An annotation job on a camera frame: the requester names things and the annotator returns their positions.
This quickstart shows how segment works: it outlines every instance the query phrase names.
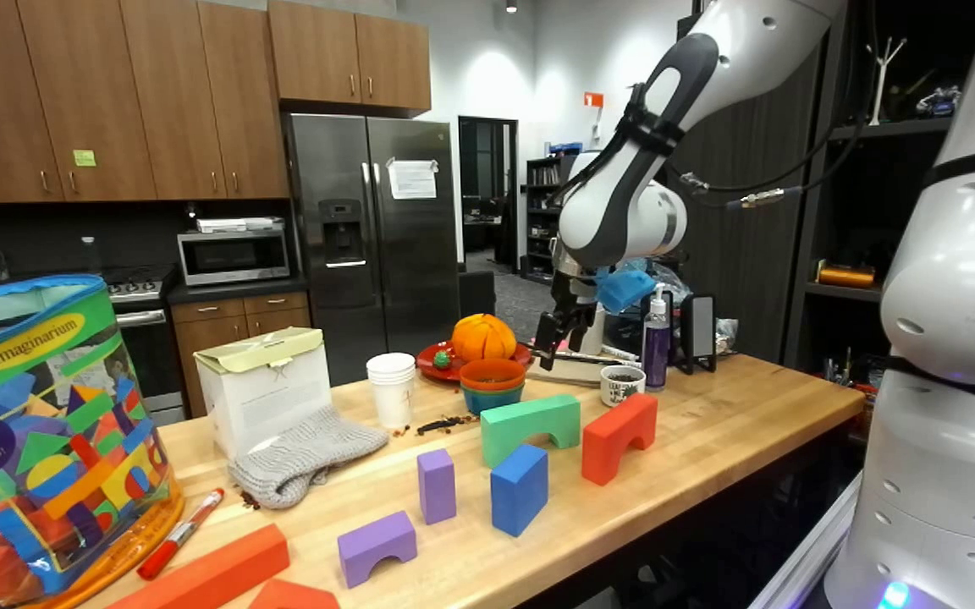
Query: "box lid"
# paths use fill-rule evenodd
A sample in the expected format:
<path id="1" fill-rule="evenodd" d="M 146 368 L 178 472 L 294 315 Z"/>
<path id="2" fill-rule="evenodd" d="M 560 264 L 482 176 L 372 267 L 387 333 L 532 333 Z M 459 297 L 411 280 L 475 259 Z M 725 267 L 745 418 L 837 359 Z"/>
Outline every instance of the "box lid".
<path id="1" fill-rule="evenodd" d="M 297 356 L 308 356 L 323 347 L 319 328 L 280 328 L 268 333 L 251 333 L 243 340 L 214 345 L 203 353 L 194 353 L 194 359 L 216 374 L 242 374 L 251 368 L 280 368 Z"/>

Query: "microwave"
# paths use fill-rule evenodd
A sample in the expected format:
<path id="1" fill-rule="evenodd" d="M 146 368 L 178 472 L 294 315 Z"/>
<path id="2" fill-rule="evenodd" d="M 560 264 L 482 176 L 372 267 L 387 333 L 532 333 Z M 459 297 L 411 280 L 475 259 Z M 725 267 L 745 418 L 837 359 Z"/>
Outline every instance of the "microwave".
<path id="1" fill-rule="evenodd" d="M 184 285 L 190 287 L 293 277 L 284 223 L 190 229 L 178 242 Z"/>

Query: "purple toy block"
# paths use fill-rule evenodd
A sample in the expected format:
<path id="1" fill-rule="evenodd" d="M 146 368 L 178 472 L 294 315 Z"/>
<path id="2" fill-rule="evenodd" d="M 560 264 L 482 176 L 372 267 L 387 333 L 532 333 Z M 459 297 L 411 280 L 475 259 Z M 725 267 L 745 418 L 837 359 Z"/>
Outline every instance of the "purple toy block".
<path id="1" fill-rule="evenodd" d="M 339 538 L 339 555 L 345 569 L 345 585 L 364 585 L 382 557 L 414 562 L 418 557 L 418 526 L 411 514 L 392 511 L 372 523 L 345 532 Z"/>
<path id="2" fill-rule="evenodd" d="M 490 469 L 490 523 L 518 538 L 550 504 L 550 452 L 518 446 Z"/>
<path id="3" fill-rule="evenodd" d="M 448 451 L 418 456 L 419 472 L 419 514 L 426 523 L 449 520 L 459 514 L 453 460 Z"/>

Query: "green toy block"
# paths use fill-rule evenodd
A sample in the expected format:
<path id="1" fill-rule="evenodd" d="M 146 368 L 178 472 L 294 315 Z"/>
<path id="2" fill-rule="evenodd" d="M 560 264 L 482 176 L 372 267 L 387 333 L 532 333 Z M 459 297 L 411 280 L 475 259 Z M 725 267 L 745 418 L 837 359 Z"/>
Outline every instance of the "green toy block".
<path id="1" fill-rule="evenodd" d="M 482 411 L 482 452 L 499 465 L 532 435 L 553 435 L 554 446 L 578 446 L 583 411 L 577 397 L 545 397 Z"/>

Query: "doorway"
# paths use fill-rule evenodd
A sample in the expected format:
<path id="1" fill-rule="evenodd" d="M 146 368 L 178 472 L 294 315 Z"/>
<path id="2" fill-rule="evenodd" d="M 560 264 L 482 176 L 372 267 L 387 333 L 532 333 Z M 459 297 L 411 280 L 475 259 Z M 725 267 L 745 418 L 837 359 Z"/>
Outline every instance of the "doorway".
<path id="1" fill-rule="evenodd" d="M 518 259 L 518 121 L 459 115 L 463 256 Z"/>

